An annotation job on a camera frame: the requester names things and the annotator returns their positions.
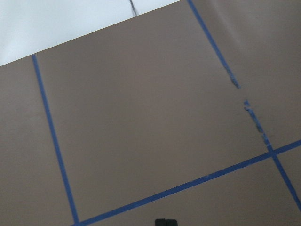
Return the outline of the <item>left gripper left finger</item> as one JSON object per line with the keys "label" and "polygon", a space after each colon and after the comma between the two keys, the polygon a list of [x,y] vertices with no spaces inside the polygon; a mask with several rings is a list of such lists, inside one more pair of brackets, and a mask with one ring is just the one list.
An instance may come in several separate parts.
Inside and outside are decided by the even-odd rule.
{"label": "left gripper left finger", "polygon": [[155,226],[166,226],[166,220],[164,218],[156,219]]}

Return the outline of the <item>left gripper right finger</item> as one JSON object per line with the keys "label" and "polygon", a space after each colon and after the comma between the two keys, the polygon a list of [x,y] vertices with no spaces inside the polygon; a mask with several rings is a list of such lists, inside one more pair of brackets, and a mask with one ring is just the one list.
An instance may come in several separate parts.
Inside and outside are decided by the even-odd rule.
{"label": "left gripper right finger", "polygon": [[176,226],[176,220],[175,219],[167,219],[166,226]]}

